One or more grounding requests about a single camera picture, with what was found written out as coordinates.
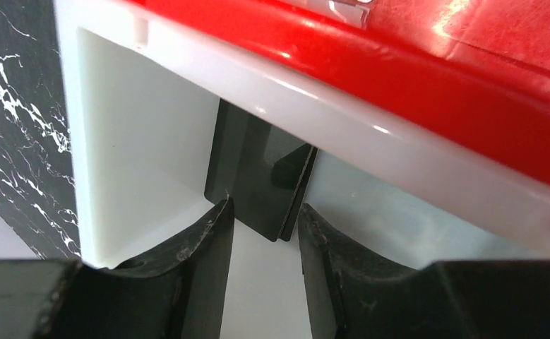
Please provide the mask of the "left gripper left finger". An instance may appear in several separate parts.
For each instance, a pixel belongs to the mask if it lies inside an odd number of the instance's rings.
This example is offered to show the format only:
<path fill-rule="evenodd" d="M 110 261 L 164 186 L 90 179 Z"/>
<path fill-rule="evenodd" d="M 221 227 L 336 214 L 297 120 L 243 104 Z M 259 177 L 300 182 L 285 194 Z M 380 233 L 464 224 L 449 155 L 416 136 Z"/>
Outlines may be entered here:
<path fill-rule="evenodd" d="M 218 338 L 234 202 L 115 268 L 0 260 L 0 338 Z"/>

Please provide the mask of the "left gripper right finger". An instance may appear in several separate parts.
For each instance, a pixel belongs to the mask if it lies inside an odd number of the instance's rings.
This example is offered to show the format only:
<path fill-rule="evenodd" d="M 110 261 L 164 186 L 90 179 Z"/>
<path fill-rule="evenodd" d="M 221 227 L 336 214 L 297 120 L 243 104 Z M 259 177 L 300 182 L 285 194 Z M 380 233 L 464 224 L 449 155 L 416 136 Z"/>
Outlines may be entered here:
<path fill-rule="evenodd" d="M 298 216 L 314 338 L 550 338 L 550 260 L 437 261 L 412 269 Z"/>

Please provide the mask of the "black card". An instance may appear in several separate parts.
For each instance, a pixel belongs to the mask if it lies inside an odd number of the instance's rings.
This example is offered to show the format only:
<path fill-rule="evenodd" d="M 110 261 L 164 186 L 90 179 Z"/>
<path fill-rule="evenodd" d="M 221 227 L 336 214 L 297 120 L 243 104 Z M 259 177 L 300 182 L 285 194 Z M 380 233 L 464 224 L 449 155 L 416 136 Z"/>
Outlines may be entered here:
<path fill-rule="evenodd" d="M 292 237 L 299 214 L 299 209 L 304 200 L 304 195 L 317 154 L 318 149 L 306 143 L 302 147 L 297 148 L 295 151 L 291 152 L 288 156 L 284 157 L 284 159 L 289 158 L 291 160 L 300 160 L 299 164 L 302 165 L 302 167 L 301 171 L 299 172 L 299 178 L 294 190 L 292 203 L 289 207 L 284 226 L 279 235 L 279 238 L 283 241 L 288 242 Z"/>

